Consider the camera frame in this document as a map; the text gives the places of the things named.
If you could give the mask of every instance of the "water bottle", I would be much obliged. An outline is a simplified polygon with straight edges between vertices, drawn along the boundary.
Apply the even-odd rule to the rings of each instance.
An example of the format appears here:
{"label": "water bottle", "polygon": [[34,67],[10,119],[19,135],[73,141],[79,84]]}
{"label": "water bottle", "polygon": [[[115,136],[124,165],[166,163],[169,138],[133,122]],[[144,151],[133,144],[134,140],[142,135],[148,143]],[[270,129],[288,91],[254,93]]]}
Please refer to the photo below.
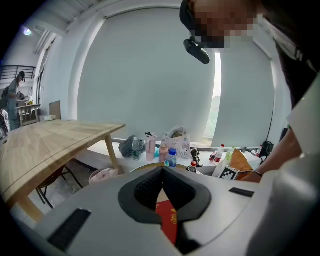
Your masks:
{"label": "water bottle", "polygon": [[217,166],[220,163],[220,160],[222,158],[222,155],[224,153],[225,150],[225,145],[221,144],[221,147],[219,147],[218,151],[215,153],[215,157],[213,160],[213,163]]}
{"label": "water bottle", "polygon": [[232,155],[233,155],[235,149],[236,149],[236,147],[233,146],[233,147],[230,148],[230,149],[228,150],[228,152],[226,153],[225,159],[224,159],[223,164],[222,164],[222,170],[224,170],[227,166],[230,165],[231,160],[232,160]]}
{"label": "water bottle", "polygon": [[176,167],[176,165],[177,165],[177,150],[174,148],[170,148],[169,154],[166,156],[165,161],[169,163],[169,167]]}
{"label": "water bottle", "polygon": [[132,143],[133,160],[138,161],[140,159],[140,145],[138,137],[133,138]]}

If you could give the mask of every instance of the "pink bottle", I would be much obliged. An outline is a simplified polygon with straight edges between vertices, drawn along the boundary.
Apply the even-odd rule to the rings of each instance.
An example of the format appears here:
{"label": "pink bottle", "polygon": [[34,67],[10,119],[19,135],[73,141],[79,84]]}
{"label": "pink bottle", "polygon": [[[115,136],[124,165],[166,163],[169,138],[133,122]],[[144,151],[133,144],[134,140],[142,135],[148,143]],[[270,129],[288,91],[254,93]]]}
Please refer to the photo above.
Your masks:
{"label": "pink bottle", "polygon": [[147,161],[153,161],[155,159],[156,139],[157,136],[154,133],[145,133],[145,152]]}
{"label": "pink bottle", "polygon": [[161,144],[159,147],[159,162],[165,162],[167,154],[169,152],[169,148],[167,147],[166,144]]}

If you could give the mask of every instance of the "window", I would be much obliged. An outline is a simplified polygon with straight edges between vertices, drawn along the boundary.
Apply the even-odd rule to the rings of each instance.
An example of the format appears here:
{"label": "window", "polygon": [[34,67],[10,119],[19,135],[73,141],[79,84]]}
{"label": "window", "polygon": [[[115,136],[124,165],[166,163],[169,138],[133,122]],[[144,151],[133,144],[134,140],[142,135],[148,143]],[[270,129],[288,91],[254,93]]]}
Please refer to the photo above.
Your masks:
{"label": "window", "polygon": [[253,42],[236,41],[221,54],[223,92],[212,144],[258,147],[268,135],[275,88],[271,60]]}
{"label": "window", "polygon": [[221,85],[222,85],[222,67],[221,67],[221,55],[219,52],[214,54],[214,85],[213,95],[211,102],[211,109],[208,117],[208,122],[203,133],[202,143],[204,146],[211,147],[212,140],[215,134],[219,107],[221,97]]}

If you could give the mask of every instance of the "plastic bag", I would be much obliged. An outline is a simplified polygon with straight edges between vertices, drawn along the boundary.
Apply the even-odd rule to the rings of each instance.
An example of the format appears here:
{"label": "plastic bag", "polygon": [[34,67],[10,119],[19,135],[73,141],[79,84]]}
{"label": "plastic bag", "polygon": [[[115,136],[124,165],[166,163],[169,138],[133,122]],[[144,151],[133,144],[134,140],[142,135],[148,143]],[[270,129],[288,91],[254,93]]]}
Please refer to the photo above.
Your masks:
{"label": "plastic bag", "polygon": [[119,170],[118,169],[113,169],[113,168],[108,168],[104,169],[102,171],[99,171],[98,174],[92,175],[92,177],[89,179],[89,183],[97,183],[97,182],[102,182],[105,180],[108,180],[110,178],[116,177],[119,175]]}

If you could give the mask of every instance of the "black slot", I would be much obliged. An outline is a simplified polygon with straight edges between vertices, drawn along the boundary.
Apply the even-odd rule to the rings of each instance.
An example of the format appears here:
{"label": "black slot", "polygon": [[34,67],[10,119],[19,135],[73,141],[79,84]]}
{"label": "black slot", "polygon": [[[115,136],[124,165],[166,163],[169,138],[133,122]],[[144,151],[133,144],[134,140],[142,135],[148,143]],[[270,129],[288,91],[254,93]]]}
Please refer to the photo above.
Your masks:
{"label": "black slot", "polygon": [[48,242],[65,252],[90,215],[90,211],[76,209],[51,235],[51,237],[48,239]]}
{"label": "black slot", "polygon": [[255,194],[255,192],[253,192],[253,191],[244,190],[244,189],[236,188],[236,187],[231,188],[229,191],[232,193],[241,195],[241,196],[248,197],[248,198],[252,198]]}

